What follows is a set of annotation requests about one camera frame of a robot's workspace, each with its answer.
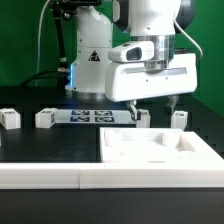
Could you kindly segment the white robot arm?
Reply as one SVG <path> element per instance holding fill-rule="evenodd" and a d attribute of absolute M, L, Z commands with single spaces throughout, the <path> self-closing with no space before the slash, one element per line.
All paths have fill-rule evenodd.
<path fill-rule="evenodd" d="M 137 121 L 138 99 L 196 89 L 196 55 L 175 47 L 175 35 L 193 20 L 194 0 L 112 0 L 112 19 L 94 8 L 99 1 L 78 3 L 72 93 L 125 101 Z"/>

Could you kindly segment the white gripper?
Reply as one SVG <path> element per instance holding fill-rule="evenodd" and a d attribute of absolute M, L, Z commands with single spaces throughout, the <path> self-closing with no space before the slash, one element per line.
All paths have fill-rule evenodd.
<path fill-rule="evenodd" d="M 110 63 L 105 78 L 105 95 L 113 102 L 127 101 L 131 119 L 138 121 L 138 99 L 169 96 L 165 112 L 172 115 L 179 100 L 178 94 L 194 92 L 197 87 L 196 56 L 177 54 L 169 67 L 145 69 L 144 63 Z"/>

